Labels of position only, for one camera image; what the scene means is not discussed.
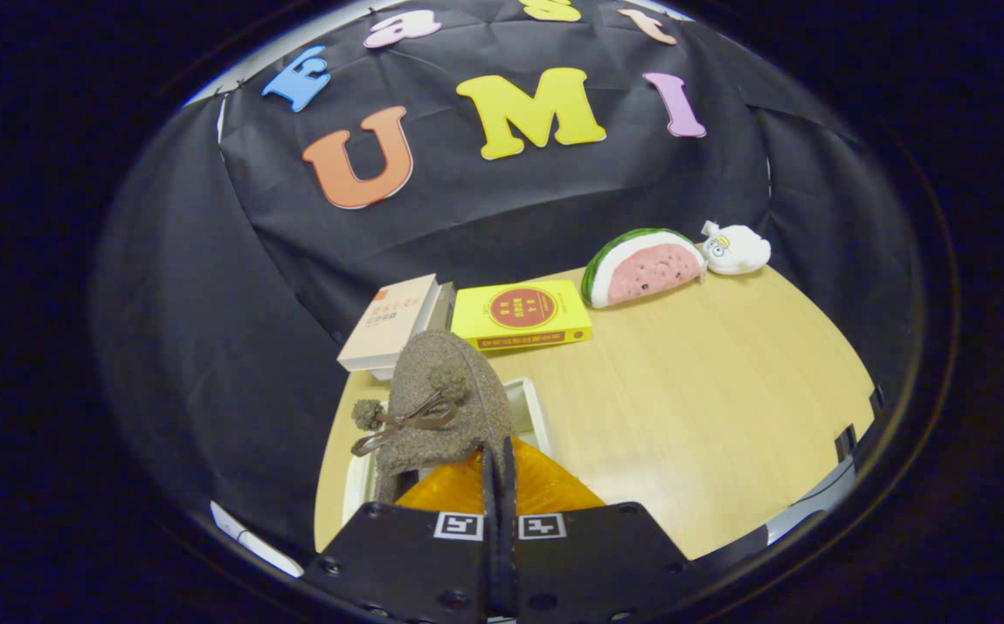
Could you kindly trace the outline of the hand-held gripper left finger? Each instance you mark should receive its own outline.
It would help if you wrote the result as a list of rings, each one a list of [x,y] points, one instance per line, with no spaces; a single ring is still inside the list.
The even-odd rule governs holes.
[[[302,580],[374,621],[486,623],[499,537],[491,450],[479,465],[484,512],[362,504]]]

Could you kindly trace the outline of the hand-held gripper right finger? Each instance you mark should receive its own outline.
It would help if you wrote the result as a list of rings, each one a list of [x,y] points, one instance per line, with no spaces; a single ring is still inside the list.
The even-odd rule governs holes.
[[[701,587],[701,570],[637,502],[516,514],[527,479],[506,474],[506,581],[517,623],[645,623]]]

